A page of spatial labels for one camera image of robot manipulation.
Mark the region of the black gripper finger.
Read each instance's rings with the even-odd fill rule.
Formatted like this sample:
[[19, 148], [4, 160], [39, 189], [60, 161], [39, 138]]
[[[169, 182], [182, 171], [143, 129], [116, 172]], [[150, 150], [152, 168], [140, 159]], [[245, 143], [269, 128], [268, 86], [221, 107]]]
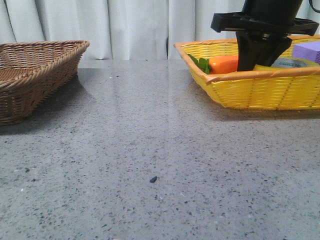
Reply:
[[251, 35], [244, 31], [237, 31], [236, 39], [238, 45], [237, 71], [252, 71], [266, 49], [267, 42], [259, 35]]
[[278, 57], [291, 46], [292, 41], [293, 40], [286, 34], [271, 34], [269, 37], [265, 37], [264, 42], [266, 43], [266, 47], [259, 55], [256, 63], [258, 65], [270, 67]]

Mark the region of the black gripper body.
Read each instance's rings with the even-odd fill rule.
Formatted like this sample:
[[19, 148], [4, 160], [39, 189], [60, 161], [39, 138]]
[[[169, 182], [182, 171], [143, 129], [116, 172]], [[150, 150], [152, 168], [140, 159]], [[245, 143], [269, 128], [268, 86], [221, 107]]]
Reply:
[[211, 28], [216, 32], [300, 34], [313, 36], [319, 23], [297, 18], [301, 0], [246, 0], [242, 11], [215, 13]]

